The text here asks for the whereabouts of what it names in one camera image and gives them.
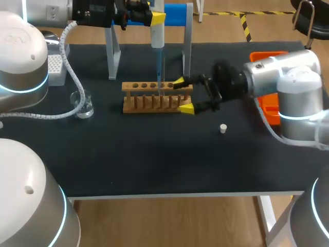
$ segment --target glass beaker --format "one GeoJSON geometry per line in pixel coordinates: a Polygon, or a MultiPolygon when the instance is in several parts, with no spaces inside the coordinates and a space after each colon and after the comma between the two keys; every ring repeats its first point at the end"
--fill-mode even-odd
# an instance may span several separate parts
{"type": "MultiPolygon", "coordinates": [[[[86,119],[90,118],[94,114],[94,108],[92,104],[92,95],[89,91],[84,90],[84,94],[86,96],[86,100],[84,101],[83,107],[76,113],[76,116],[78,118],[86,119]]],[[[73,104],[74,107],[77,107],[80,103],[80,92],[75,91],[70,96],[71,104],[73,104]]]]}

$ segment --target black tablecloth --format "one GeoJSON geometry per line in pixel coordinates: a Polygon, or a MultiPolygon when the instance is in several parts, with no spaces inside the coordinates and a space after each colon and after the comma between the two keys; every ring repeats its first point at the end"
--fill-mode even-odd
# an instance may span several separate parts
{"type": "MultiPolygon", "coordinates": [[[[216,59],[237,68],[253,51],[299,50],[299,42],[194,44],[192,74],[216,59]]],[[[166,45],[166,80],[182,75],[181,45],[166,45]]],[[[224,103],[199,116],[122,114],[122,81],[156,81],[150,45],[121,45],[116,81],[108,80],[105,46],[71,45],[69,61],[92,94],[91,119],[3,119],[0,137],[22,142],[44,161],[69,197],[196,192],[301,191],[329,161],[329,152],[291,147],[267,132],[250,100],[224,103]],[[218,133],[221,123],[228,126],[218,133]]],[[[70,76],[29,112],[71,109],[70,76]]],[[[205,97],[195,87],[192,100],[205,97]]]]}

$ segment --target wooden test tube rack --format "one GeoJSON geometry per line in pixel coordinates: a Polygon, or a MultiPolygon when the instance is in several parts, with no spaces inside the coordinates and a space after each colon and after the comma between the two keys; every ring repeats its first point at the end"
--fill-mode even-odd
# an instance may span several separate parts
{"type": "MultiPolygon", "coordinates": [[[[157,82],[123,82],[122,91],[126,92],[123,101],[123,113],[172,113],[180,112],[180,105],[191,103],[191,92],[193,86],[184,87],[175,92],[181,92],[182,95],[158,96],[157,82]],[[154,92],[151,96],[131,95],[131,92],[154,92]]],[[[173,91],[172,82],[161,83],[161,92],[173,91]]]]}

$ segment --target orange container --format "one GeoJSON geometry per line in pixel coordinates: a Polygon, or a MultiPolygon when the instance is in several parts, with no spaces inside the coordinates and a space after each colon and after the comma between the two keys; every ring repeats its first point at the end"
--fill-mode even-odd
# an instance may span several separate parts
{"type": "MultiPolygon", "coordinates": [[[[274,57],[281,54],[286,54],[286,51],[265,51],[265,52],[253,52],[250,54],[250,61],[255,62],[257,60],[265,59],[268,57],[274,57]]],[[[260,107],[263,109],[264,115],[270,125],[279,125],[279,99],[278,94],[269,94],[258,98],[260,107]]]]}

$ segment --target white table frame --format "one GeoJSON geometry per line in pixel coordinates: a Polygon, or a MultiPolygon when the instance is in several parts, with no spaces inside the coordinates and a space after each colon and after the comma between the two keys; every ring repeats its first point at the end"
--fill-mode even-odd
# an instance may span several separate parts
{"type": "Polygon", "coordinates": [[[199,22],[202,22],[204,16],[204,4],[205,0],[195,0],[197,5],[197,12],[199,14],[199,22]]]}
{"type": "Polygon", "coordinates": [[[263,227],[265,230],[265,241],[267,247],[278,246],[285,236],[289,235],[288,213],[295,202],[294,200],[287,206],[286,210],[276,224],[272,202],[270,196],[299,196],[303,191],[284,192],[235,192],[235,193],[182,193],[182,194],[151,194],[151,195],[123,195],[123,196],[99,196],[99,197],[70,197],[70,202],[74,205],[75,200],[108,200],[108,199],[146,199],[146,198],[192,198],[192,197],[257,197],[261,212],[263,227]]]}

